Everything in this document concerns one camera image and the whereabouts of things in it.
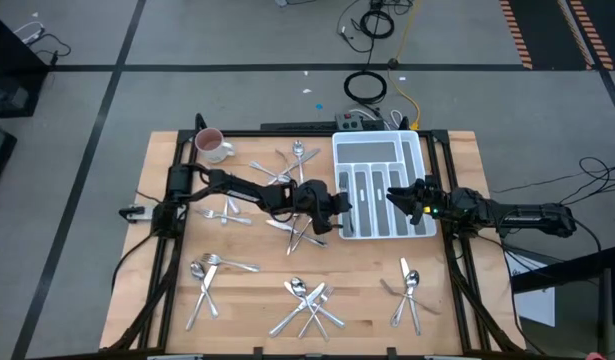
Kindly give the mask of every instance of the wooden table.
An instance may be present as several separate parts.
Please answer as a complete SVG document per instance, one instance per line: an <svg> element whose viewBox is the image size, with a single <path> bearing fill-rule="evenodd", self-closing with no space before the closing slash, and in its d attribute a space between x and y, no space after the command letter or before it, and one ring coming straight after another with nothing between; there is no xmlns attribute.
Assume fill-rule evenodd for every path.
<svg viewBox="0 0 615 360"><path fill-rule="evenodd" d="M474 133L450 132L450 139L459 185L488 196ZM175 140L175 132L152 133L140 177L141 192L157 198L164 195ZM237 156L228 158L220 164L220 168L250 181L266 183L267 176L251 169L248 163L256 160L273 171L279 171L284 163L274 149L283 150L291 161L291 144L294 140L230 138ZM330 192L335 191L331 138L301 140L307 149L321 149L320 154L305 165L306 176L325 181ZM421 146L425 168L430 173L424 141ZM442 156L441 151L438 153L441 177L446 180ZM200 186L200 181L196 180L195 190ZM149 200L138 196L136 201L149 203ZM223 196L213 195L193 203L192 209L202 206L222 211L224 201ZM189 213L167 353L251 354L256 346L264 347L265 354L369 355L385 354L387 347L395 347L399 355L462 353L440 234L415 240L345 241L339 238L337 232L330 232L326 235L329 248L320 249L303 242L297 252L286 256L288 233L265 224L269 216L255 205L243 201L238 203L243 211L242 216L251 218L253 226L229 223L222 227L219 220ZM148 224L129 225L124 251L128 251L148 232ZM493 232L486 234L497 238ZM117 340L144 304L155 248L156 241L152 240L132 254L120 270L101 347ZM501 249L479 239L472 240L472 249L484 305L512 341L525 347L514 324L511 287ZM211 286L213 299L220 311L219 318L210 319L205 301L196 325L187 332L185 324L200 291L199 282L191 277L188 265L206 252L258 264L262 272L248 273L221 266ZM415 336L408 307L399 328L389 325L400 299L387 295L379 283L379 279L384 278L392 286L402 289L400 257L405 257L409 266L420 273L421 282L416 290L418 301L438 313L418 307L422 327L422 336L419 337ZM278 337L272 339L268 336L269 330L298 305L298 301L283 288L283 281L293 276L302 278L310 289L322 281L335 287L325 307L345 321L347 327L339 329L323 318L323 325L331 337L328 343L322 340L315 326L310 328L304 339L297 338L308 317L306 311L297 316ZM472 347L479 348L473 312L467 301L465 304ZM162 311L158 308L154 313L150 346L156 343L161 315Z"/></svg>

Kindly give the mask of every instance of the gray floor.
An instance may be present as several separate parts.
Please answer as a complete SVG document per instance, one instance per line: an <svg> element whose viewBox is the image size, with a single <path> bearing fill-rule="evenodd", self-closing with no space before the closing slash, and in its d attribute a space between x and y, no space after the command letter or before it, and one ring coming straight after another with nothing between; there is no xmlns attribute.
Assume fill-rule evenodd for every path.
<svg viewBox="0 0 615 360"><path fill-rule="evenodd" d="M38 11L47 29L74 48L61 63L113 64L135 3L0 1L0 17L17 28ZM346 4L319 0L278 9L272 0L148 0L128 63L363 62L365 55L348 49L334 34ZM350 13L358 18L362 8ZM519 63L498 1L426 1L420 11L402 62ZM406 18L396 22L402 31ZM393 36L377 42L373 62L393 56L398 41ZM368 45L361 35L357 42L359 47ZM97 349L110 276L127 228L116 212L134 198L151 131L189 128L196 112L222 129L326 121L354 107L342 90L348 74L123 73L28 357ZM490 189L576 173L584 156L615 164L615 110L596 73L395 75L404 77L398 80L400 86L420 103L423 129L476 131ZM108 73L51 75L34 117L3 120L19 143L0 188L0 359L11 356L108 81ZM354 89L372 93L375 86L359 81ZM323 109L317 110L316 104ZM414 115L391 87L381 107ZM509 202L558 201L585 181L577 178L494 197ZM572 209L596 232L603 247L615 246L615 193ZM510 241L563 259L595 249L583 231L569 239L527 231ZM529 336L556 351L593 350L596 299L586 299L585 309L590 311L578 311L580 286L592 285L558 289L557 329L527 323Z"/></svg>

